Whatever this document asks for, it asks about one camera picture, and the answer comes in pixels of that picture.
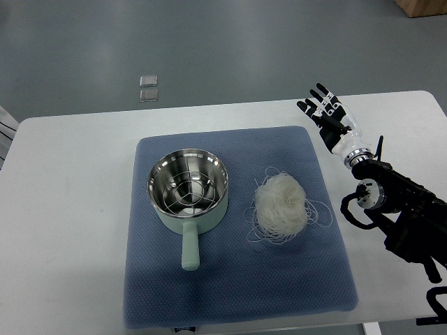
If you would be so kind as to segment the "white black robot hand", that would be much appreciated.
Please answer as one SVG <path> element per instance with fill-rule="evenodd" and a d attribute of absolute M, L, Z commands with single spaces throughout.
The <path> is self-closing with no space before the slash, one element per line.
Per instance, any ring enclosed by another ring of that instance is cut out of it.
<path fill-rule="evenodd" d="M 348 169 L 372 159 L 373 153 L 363 143 L 361 128 L 348 107 L 321 83 L 309 92 L 312 98 L 299 100 L 297 106 L 316 124 L 328 151 L 339 156 Z"/>

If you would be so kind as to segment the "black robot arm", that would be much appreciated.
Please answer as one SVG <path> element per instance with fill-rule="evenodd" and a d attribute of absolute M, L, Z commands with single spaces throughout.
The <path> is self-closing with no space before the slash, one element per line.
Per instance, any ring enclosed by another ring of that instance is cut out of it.
<path fill-rule="evenodd" d="M 357 228 L 379 228 L 386 236 L 386 250 L 424 266 L 434 284 L 426 300 L 435 315 L 416 323 L 444 324 L 446 307 L 437 298 L 446 294 L 446 287 L 440 284 L 437 265 L 446 266 L 446 202 L 383 162 L 381 149 L 379 145 L 375 154 L 362 148 L 346 155 L 346 165 L 359 183 L 342 199 L 340 211 Z"/>

